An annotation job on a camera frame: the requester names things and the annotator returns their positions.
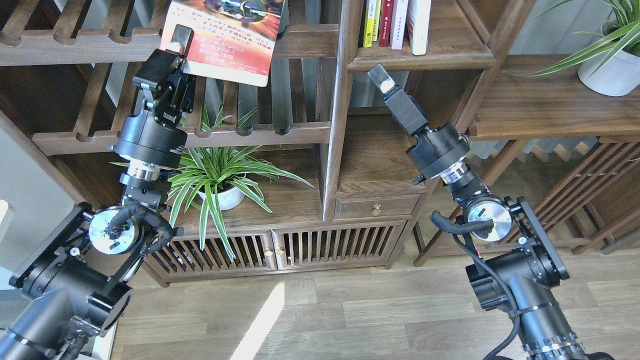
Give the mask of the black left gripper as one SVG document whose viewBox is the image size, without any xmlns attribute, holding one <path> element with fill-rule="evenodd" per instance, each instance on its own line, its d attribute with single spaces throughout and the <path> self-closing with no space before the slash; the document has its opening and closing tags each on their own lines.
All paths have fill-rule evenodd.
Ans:
<svg viewBox="0 0 640 360">
<path fill-rule="evenodd" d="M 195 76 L 182 70 L 193 38 L 192 28 L 176 24 L 166 51 L 154 50 L 134 76 L 143 98 L 141 111 L 126 117 L 114 148 L 122 158 L 178 167 L 187 139 L 178 125 L 194 109 Z"/>
</svg>

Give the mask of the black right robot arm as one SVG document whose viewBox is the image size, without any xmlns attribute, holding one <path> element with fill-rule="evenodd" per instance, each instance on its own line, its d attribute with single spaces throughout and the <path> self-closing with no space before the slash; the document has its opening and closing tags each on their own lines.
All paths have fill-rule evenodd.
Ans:
<svg viewBox="0 0 640 360">
<path fill-rule="evenodd" d="M 396 121 L 416 139 L 406 152 L 420 173 L 413 183 L 441 178 L 462 209 L 455 220 L 437 210 L 430 220 L 473 259 L 466 273 L 482 309 L 499 309 L 513 323 L 487 360 L 499 360 L 515 337 L 530 360 L 610 360 L 608 353 L 585 351 L 553 296 L 551 289 L 569 273 L 528 201 L 495 196 L 465 163 L 467 137 L 450 123 L 430 128 L 422 109 L 384 66 L 377 64 L 368 75 Z"/>
</svg>

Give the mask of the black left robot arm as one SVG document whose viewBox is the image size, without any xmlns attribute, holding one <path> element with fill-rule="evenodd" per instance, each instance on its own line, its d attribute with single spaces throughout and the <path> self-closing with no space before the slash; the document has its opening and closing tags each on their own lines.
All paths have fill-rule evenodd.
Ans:
<svg viewBox="0 0 640 360">
<path fill-rule="evenodd" d="M 126 275 L 183 234 L 162 211 L 187 140 L 179 123 L 194 109 L 195 76 L 183 69 L 193 36 L 176 25 L 134 76 L 141 111 L 126 118 L 114 148 L 128 160 L 121 204 L 93 212 L 78 203 L 11 276 L 30 305 L 1 336 L 3 360 L 75 360 L 130 303 Z"/>
</svg>

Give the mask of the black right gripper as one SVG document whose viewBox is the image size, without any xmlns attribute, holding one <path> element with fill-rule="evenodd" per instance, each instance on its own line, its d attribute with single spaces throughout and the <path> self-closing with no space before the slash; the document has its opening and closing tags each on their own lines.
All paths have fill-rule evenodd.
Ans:
<svg viewBox="0 0 640 360">
<path fill-rule="evenodd" d="M 385 104 L 400 127 L 416 139 L 416 144 L 406 154 L 420 173 L 418 179 L 440 177 L 459 180 L 464 177 L 467 167 L 463 159 L 470 151 L 468 139 L 450 123 L 436 129 L 430 128 L 422 109 L 396 84 L 381 63 L 368 71 L 368 77 L 382 93 Z"/>
</svg>

